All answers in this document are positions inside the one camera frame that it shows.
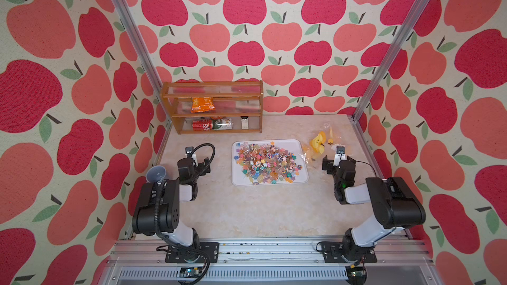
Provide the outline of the ziploc bag of yellow candies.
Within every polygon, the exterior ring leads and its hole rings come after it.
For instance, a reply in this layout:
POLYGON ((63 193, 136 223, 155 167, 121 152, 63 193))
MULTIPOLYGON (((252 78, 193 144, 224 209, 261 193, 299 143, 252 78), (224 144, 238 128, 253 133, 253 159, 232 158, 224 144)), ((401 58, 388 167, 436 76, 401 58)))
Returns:
POLYGON ((347 146, 341 137, 341 133, 334 131, 330 122, 317 125, 301 142, 302 158, 308 166, 318 168, 325 156, 334 160, 336 146, 344 146, 347 155, 347 146))

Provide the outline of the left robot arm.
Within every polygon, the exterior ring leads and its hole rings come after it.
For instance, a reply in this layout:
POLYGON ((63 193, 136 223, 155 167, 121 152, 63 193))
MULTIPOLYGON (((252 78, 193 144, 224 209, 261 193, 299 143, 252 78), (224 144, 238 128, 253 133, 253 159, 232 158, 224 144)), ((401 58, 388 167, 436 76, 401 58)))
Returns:
POLYGON ((219 244, 201 242, 198 233, 180 221, 180 204, 194 201, 199 176, 210 173, 209 158, 197 163, 187 156, 178 161, 179 178, 166 179, 164 168, 155 167, 141 187, 132 219, 133 231, 156 236, 166 244, 158 251, 166 253, 166 263, 216 263, 219 244))

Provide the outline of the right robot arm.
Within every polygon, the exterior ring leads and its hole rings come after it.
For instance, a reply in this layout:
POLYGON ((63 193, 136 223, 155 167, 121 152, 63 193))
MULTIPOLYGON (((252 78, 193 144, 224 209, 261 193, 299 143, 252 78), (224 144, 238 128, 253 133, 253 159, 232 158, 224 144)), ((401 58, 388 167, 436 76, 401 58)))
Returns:
POLYGON ((348 229, 341 242, 321 241, 316 246, 326 263, 375 263, 376 244, 385 237, 423 224, 425 209, 403 178, 367 178, 356 186, 356 163, 337 154, 323 158, 322 170, 334 179, 334 194, 342 205, 370 204, 373 215, 348 229))

